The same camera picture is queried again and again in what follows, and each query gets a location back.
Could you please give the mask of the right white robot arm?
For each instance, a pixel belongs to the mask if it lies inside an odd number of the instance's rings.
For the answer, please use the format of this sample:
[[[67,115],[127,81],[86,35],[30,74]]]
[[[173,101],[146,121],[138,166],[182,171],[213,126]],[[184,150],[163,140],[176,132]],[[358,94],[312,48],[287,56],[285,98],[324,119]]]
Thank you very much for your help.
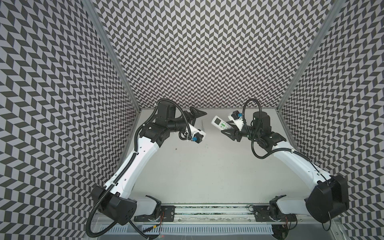
[[[271,221],[279,222],[289,215],[311,216],[327,223],[350,208],[348,181],[341,175],[331,175],[316,166],[310,158],[298,152],[281,134],[272,130],[270,116],[260,102],[247,100],[241,111],[234,111],[225,122],[214,117],[212,125],[232,141],[251,141],[251,151],[259,159],[274,156],[290,168],[309,188],[305,197],[280,195],[269,202],[267,213]]]

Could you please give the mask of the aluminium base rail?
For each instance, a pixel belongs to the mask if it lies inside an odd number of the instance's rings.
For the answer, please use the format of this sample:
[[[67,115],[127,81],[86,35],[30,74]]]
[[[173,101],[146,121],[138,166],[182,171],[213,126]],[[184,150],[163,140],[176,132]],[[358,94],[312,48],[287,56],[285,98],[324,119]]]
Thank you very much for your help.
[[[140,223],[179,223],[179,224],[241,224],[257,223],[284,225],[297,222],[317,224],[309,215],[279,214],[277,219],[270,216],[268,204],[161,204],[150,215],[139,213],[124,214],[124,225],[129,220]]]

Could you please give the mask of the white remote with green buttons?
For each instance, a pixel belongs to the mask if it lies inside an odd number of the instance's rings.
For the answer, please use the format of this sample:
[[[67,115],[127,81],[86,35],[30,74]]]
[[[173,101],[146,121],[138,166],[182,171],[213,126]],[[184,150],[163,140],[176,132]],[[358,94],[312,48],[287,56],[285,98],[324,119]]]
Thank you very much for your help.
[[[215,116],[213,118],[211,124],[216,128],[218,128],[220,131],[233,129],[233,127],[230,124],[228,124],[218,116]]]

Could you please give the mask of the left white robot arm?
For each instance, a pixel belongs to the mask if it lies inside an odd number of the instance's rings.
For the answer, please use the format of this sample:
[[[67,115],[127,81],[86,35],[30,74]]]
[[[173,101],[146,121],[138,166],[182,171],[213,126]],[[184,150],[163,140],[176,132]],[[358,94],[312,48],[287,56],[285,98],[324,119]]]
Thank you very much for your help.
[[[178,133],[180,140],[201,143],[206,133],[195,127],[196,119],[207,113],[190,107],[188,111],[169,99],[160,99],[149,118],[134,134],[134,148],[114,175],[91,192],[94,206],[86,222],[89,238],[106,234],[116,224],[130,224],[142,237],[151,239],[141,231],[133,219],[144,217],[162,223],[162,202],[152,196],[133,197],[132,190],[138,177],[171,133]]]

